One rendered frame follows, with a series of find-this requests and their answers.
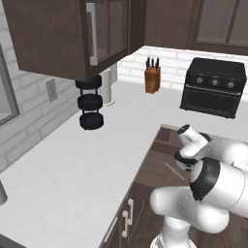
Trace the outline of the white paper towel roll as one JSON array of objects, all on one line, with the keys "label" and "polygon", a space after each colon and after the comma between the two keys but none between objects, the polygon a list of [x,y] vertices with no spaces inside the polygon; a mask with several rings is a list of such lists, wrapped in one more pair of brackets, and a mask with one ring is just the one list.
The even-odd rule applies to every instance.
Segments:
[{"label": "white paper towel roll", "polygon": [[103,97],[103,106],[111,106],[114,103],[111,94],[111,86],[117,81],[117,64],[113,64],[100,73],[102,77],[102,86],[100,95]]}]

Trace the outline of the grey wall socket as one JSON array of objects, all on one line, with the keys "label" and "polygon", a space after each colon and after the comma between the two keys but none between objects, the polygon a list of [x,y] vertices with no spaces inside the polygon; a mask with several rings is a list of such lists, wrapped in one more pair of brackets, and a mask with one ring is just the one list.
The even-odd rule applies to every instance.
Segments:
[{"label": "grey wall socket", "polygon": [[57,90],[56,90],[56,84],[54,78],[51,78],[46,81],[46,91],[47,91],[48,100],[51,103],[57,99]]}]

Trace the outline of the grey window frame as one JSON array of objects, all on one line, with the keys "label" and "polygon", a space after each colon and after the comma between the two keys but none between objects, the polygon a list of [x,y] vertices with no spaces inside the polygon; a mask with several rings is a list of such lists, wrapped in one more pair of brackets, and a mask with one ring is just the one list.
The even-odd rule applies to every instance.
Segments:
[{"label": "grey window frame", "polygon": [[0,44],[0,127],[19,115],[16,95]]}]

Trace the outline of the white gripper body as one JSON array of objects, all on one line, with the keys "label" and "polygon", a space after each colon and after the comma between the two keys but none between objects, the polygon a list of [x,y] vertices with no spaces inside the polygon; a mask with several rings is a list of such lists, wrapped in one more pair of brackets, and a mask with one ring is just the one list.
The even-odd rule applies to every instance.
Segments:
[{"label": "white gripper body", "polygon": [[179,151],[174,153],[175,163],[184,171],[190,171],[192,166],[196,163],[195,159],[184,158]]}]

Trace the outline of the dark wood wall cupboard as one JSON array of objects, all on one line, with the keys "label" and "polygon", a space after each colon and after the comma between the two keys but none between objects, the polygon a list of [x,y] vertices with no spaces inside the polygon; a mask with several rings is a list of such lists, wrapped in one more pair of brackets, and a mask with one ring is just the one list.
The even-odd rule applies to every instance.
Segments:
[{"label": "dark wood wall cupboard", "polygon": [[[99,74],[85,73],[79,0],[2,0],[2,4],[20,70],[73,80]],[[144,45],[146,7],[147,0],[128,0],[127,54],[123,57]]]}]

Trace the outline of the open dark wood drawer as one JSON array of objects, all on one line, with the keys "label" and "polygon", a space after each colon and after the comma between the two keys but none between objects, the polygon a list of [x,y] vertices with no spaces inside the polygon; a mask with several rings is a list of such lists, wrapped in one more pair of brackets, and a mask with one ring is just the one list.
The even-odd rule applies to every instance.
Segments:
[{"label": "open dark wood drawer", "polygon": [[155,188],[188,184],[189,172],[174,161],[174,153],[182,147],[176,132],[177,127],[163,124],[144,157],[134,182],[144,199]]}]

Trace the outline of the dark wood glass-front wall cupboards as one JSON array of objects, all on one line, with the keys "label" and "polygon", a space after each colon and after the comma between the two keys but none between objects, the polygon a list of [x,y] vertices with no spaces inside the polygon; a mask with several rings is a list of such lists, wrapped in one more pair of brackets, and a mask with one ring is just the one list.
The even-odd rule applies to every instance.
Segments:
[{"label": "dark wood glass-front wall cupboards", "polygon": [[248,0],[147,0],[144,43],[248,56]]}]

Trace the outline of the wooden knife block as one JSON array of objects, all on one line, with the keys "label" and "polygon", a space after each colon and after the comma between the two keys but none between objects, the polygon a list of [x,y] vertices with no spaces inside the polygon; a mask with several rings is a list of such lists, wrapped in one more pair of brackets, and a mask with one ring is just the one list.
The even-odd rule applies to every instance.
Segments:
[{"label": "wooden knife block", "polygon": [[154,94],[160,89],[161,82],[161,68],[149,67],[144,72],[145,78],[145,92]]}]

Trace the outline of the black tiered stand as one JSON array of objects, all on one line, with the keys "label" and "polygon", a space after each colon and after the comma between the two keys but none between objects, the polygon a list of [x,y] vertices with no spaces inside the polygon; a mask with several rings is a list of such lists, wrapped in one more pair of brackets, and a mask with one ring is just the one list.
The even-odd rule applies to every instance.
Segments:
[{"label": "black tiered stand", "polygon": [[96,75],[88,81],[76,81],[76,88],[80,91],[77,107],[82,110],[79,125],[84,130],[96,130],[104,125],[104,117],[99,113],[103,106],[103,97],[98,94],[102,86],[102,77]]}]

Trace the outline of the black toaster oven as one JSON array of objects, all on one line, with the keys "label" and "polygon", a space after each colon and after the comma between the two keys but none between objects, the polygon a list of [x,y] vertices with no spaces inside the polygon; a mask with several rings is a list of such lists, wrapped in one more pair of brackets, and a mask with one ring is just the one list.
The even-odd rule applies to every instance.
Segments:
[{"label": "black toaster oven", "polygon": [[243,63],[195,57],[186,73],[180,107],[235,119],[246,80]]}]

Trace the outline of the grey sink basin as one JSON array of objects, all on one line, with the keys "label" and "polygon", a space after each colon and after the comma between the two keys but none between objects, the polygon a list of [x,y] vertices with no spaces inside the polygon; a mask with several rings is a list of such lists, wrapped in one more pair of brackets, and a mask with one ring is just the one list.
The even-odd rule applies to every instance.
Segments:
[{"label": "grey sink basin", "polygon": [[0,180],[0,206],[3,205],[8,200],[5,188]]}]

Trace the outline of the glass cupboard door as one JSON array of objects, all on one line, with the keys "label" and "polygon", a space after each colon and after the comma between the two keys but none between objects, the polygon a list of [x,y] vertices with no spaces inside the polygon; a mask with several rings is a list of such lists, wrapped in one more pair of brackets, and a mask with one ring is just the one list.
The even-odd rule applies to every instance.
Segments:
[{"label": "glass cupboard door", "polygon": [[[98,65],[90,65],[86,3],[96,4]],[[127,54],[128,0],[79,0],[81,55],[85,73],[96,75]]]}]

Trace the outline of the dark wood base cupboards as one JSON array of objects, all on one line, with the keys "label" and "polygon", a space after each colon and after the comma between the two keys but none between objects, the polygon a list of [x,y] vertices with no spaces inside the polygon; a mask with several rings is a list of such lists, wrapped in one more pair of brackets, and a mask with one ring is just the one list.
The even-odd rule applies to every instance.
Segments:
[{"label": "dark wood base cupboards", "polygon": [[[124,230],[123,210],[130,211],[128,199],[134,200],[134,224],[128,227],[128,236],[122,237]],[[117,212],[118,221],[107,243],[102,241],[99,248],[149,248],[151,241],[163,227],[164,217],[152,212],[148,199],[144,199],[134,188],[134,184]],[[190,239],[197,248],[248,248],[248,220],[230,215],[228,227],[220,233],[209,234],[191,227]]]}]

